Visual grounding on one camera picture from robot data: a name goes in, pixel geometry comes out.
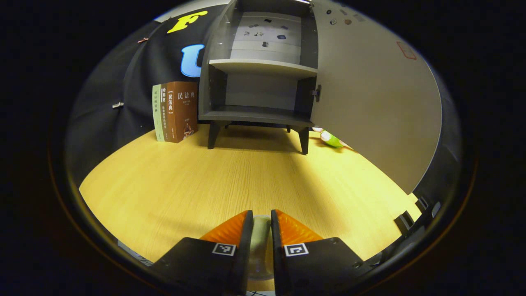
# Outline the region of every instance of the plush toy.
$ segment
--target plush toy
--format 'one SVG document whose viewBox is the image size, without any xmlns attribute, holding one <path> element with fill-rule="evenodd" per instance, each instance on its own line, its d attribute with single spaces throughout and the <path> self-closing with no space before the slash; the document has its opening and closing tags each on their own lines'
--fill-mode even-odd
<svg viewBox="0 0 526 296">
<path fill-rule="evenodd" d="M 324 131 L 320 127 L 313 127 L 313 131 L 320 133 L 320 139 L 324 141 L 327 145 L 335 147 L 335 148 L 341 148 L 343 146 L 347 146 L 344 142 L 340 141 L 337 137 L 333 136 L 331 133 Z"/>
</svg>

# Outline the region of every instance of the cabinet leg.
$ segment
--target cabinet leg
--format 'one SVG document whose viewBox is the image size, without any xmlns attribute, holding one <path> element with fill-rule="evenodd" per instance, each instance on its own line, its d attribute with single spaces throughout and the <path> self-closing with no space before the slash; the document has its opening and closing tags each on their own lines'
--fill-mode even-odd
<svg viewBox="0 0 526 296">
<path fill-rule="evenodd" d="M 214 149 L 219 130 L 224 126 L 225 128 L 232 123 L 232 121 L 214 120 L 210 122 L 210 131 L 208 132 L 208 149 Z"/>
<path fill-rule="evenodd" d="M 208 149 L 214 149 L 216 144 L 217 135 L 219 134 L 220 126 L 215 123 L 210 123 L 210 131 L 208 132 Z"/>
<path fill-rule="evenodd" d="M 303 155 L 307 155 L 309 152 L 309 128 L 306 127 L 298 132 L 299 134 L 299 142 L 301 144 L 301 151 L 303 152 Z"/>
</svg>

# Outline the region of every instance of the magnet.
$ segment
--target magnet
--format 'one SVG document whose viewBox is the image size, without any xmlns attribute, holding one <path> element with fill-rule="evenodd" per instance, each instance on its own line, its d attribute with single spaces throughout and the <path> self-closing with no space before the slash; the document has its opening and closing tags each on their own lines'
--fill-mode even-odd
<svg viewBox="0 0 526 296">
<path fill-rule="evenodd" d="M 361 15 L 359 14 L 355 14 L 354 17 L 359 21 L 359 22 L 364 22 L 365 19 L 363 17 L 361 17 Z"/>
<path fill-rule="evenodd" d="M 118 102 L 117 104 L 113 104 L 112 108 L 116 109 L 116 108 L 119 108 L 119 107 L 122 107 L 122 106 L 124 106 L 124 103 L 123 102 Z"/>
</svg>

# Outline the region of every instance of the cabinet handle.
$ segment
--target cabinet handle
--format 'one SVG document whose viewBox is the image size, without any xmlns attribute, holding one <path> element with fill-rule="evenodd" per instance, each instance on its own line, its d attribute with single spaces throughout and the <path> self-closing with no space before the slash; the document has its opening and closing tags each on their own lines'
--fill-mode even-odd
<svg viewBox="0 0 526 296">
<path fill-rule="evenodd" d="M 320 101 L 321 84 L 318 84 L 318 88 L 315 91 L 312 91 L 312 95 L 316 97 L 316 102 Z"/>
</svg>

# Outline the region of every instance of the wooden table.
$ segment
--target wooden table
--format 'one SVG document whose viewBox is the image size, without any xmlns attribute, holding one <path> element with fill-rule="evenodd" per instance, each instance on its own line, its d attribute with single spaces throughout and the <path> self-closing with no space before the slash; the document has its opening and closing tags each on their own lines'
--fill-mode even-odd
<svg viewBox="0 0 526 296">
<path fill-rule="evenodd" d="M 244 211 L 280 209 L 324 238 L 340 237 L 363 260 L 401 234 L 394 219 L 417 198 L 406 195 L 359 153 L 309 134 L 301 154 L 296 132 L 235 126 L 207 149 L 208 125 L 175 144 L 151 131 L 102 161 L 80 192 L 120 241 L 155 262 L 179 240 L 199 238 Z M 273 280 L 249 290 L 273 290 Z"/>
</svg>

